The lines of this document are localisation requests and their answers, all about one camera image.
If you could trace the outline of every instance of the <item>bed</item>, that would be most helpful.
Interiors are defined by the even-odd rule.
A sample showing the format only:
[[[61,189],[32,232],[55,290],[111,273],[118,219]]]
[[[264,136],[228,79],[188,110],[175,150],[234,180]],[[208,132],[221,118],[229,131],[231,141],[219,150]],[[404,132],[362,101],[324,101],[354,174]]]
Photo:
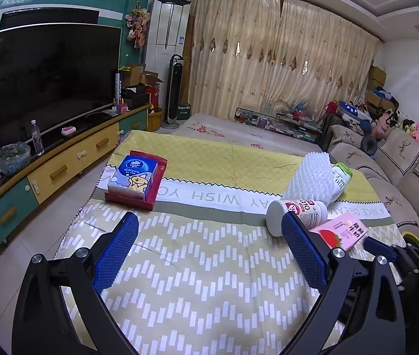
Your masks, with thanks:
[[[205,127],[225,131],[216,122]],[[242,135],[239,141],[246,139]],[[135,244],[101,297],[140,354],[278,354],[319,296],[286,242],[268,234],[264,220],[268,204],[279,198],[301,158],[237,144],[132,131],[111,155],[60,244],[56,258],[68,257],[113,230],[126,211],[137,215]],[[168,159],[152,212],[105,201],[110,177],[131,150]],[[358,171],[329,207],[329,218],[347,211],[358,215],[370,236],[405,246]],[[350,255],[373,259],[361,243]],[[94,347],[70,289],[64,287],[63,293],[81,341]],[[326,345],[341,331],[337,323]]]
[[[321,152],[316,144],[307,141],[203,113],[191,116],[173,135],[244,145],[295,156],[304,156],[308,152]]]

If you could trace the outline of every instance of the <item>beige curtain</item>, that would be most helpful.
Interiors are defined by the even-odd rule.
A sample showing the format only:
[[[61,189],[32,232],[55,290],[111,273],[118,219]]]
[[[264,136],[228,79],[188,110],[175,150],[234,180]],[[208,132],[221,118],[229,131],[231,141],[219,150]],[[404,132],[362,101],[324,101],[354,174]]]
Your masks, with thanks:
[[[233,119],[258,111],[275,47],[280,0],[193,0],[189,103],[193,113]]]
[[[378,42],[334,13],[284,0],[261,112],[306,104],[318,119],[331,100],[358,101]]]
[[[237,107],[275,113],[306,104],[315,119],[331,100],[356,101],[378,39],[299,0],[193,0],[189,103],[233,119]]]

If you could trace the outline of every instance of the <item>metal screw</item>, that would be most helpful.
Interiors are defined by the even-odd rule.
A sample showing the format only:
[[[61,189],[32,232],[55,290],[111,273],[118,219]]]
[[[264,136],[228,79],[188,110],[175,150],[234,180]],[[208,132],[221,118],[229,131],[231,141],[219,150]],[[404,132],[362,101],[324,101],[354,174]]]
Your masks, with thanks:
[[[385,256],[377,256],[377,261],[381,264],[381,265],[385,265],[388,263],[388,260]]]
[[[346,253],[344,252],[344,250],[341,249],[341,248],[335,248],[335,249],[333,249],[332,254],[335,257],[338,257],[338,258],[342,258],[342,257],[344,257],[346,255]]]
[[[37,254],[32,256],[32,263],[37,264],[40,263],[42,261],[42,255],[41,254]]]
[[[79,257],[80,259],[83,257],[86,257],[86,255],[88,255],[88,249],[87,248],[79,248],[78,250],[76,250],[75,253],[76,257]]]

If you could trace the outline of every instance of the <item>red tray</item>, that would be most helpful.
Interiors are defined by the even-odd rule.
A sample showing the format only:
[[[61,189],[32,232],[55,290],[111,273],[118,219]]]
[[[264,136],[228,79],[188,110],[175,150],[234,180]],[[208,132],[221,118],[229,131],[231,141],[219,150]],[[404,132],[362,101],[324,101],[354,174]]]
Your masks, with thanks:
[[[140,156],[140,157],[147,157],[147,159],[152,159],[157,162],[157,173],[155,178],[153,179],[152,186],[150,187],[150,191],[147,194],[146,201],[138,200],[138,199],[130,199],[128,197],[116,195],[115,193],[105,192],[104,197],[106,201],[114,201],[116,203],[130,205],[134,208],[142,208],[151,211],[153,206],[155,205],[155,200],[157,198],[158,189],[160,187],[160,182],[162,177],[164,176],[165,169],[167,169],[167,159],[157,155],[150,155],[148,153],[139,152],[139,151],[130,151],[130,155],[132,156]]]

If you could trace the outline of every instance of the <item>television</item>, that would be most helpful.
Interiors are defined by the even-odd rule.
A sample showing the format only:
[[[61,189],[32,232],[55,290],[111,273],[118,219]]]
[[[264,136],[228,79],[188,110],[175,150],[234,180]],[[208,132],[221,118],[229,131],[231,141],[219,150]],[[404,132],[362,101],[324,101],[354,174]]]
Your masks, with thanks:
[[[0,30],[0,147],[29,142],[114,100],[121,29],[47,23]]]

